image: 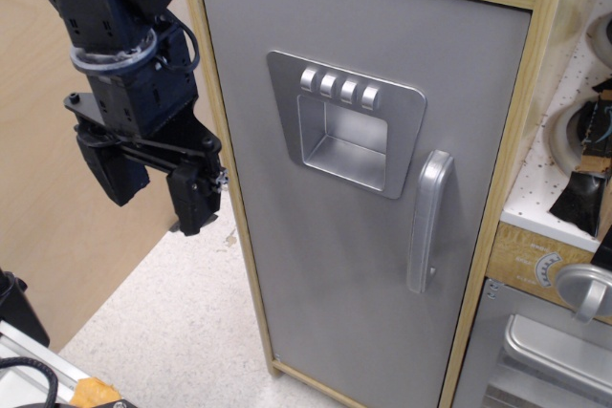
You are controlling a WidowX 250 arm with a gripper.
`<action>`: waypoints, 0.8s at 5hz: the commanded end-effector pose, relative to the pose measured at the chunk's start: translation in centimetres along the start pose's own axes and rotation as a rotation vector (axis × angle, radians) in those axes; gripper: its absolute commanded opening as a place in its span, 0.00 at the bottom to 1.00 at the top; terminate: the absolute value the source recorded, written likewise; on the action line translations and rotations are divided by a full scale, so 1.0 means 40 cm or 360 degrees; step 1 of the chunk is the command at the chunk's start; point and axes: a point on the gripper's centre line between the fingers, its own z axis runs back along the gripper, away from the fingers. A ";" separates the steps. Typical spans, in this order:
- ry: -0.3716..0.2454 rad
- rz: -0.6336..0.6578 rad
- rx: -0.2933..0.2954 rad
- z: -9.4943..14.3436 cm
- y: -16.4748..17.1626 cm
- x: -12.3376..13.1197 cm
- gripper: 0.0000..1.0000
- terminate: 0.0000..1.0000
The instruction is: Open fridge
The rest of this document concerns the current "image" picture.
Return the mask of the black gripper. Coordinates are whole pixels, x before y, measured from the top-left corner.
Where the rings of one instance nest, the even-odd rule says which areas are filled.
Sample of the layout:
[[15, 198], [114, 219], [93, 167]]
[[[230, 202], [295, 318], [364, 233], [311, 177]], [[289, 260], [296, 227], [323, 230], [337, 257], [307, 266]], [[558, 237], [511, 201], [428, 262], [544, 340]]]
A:
[[198, 62], [189, 57], [188, 39], [183, 29], [168, 28], [150, 31], [128, 51], [71, 48], [91, 90], [70, 95], [64, 105], [92, 135], [77, 134], [76, 141], [108, 198], [123, 206], [149, 184], [137, 161], [163, 170], [179, 229], [194, 236], [217, 218], [228, 174], [218, 157], [220, 140], [194, 115]]

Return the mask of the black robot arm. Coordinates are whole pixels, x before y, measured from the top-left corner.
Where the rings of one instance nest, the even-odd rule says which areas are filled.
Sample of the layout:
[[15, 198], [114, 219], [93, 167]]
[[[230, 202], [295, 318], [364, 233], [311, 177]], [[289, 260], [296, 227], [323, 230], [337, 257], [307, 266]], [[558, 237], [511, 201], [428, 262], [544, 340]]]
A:
[[93, 175], [116, 204], [163, 171], [187, 236], [219, 210], [227, 180], [221, 143], [195, 116], [194, 33], [169, 9], [173, 0], [49, 0], [71, 40], [70, 58], [89, 82], [65, 107]]

